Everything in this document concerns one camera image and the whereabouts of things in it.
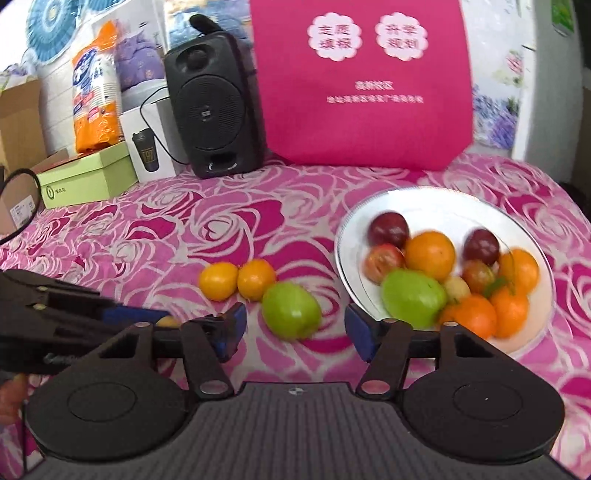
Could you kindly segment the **person's left hand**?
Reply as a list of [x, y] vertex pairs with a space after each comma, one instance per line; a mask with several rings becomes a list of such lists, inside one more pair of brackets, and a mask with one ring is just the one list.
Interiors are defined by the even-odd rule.
[[19, 419], [21, 405], [27, 396], [28, 376], [26, 374], [17, 374], [1, 385], [0, 422], [2, 425], [11, 425]]

